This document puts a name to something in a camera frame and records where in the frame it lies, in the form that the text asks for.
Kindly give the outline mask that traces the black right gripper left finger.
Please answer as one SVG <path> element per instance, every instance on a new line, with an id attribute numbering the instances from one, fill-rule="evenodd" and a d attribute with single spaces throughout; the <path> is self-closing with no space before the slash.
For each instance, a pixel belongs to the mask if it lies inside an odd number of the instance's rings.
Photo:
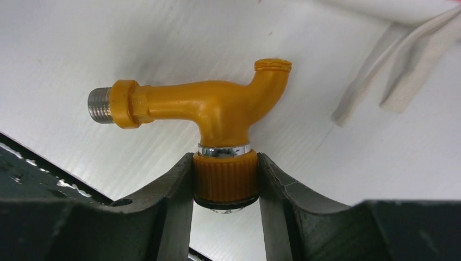
<path id="1" fill-rule="evenodd" d="M 72 197 L 1 153 L 1 260 L 187 260 L 192 155 L 129 196 Z"/>

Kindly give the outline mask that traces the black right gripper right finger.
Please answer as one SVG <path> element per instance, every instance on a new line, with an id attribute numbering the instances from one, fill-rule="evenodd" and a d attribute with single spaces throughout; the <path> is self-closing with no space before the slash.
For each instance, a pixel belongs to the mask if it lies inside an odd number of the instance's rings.
<path id="1" fill-rule="evenodd" d="M 460 202 L 366 200 L 348 206 L 258 156 L 268 260 L 460 260 Z"/>

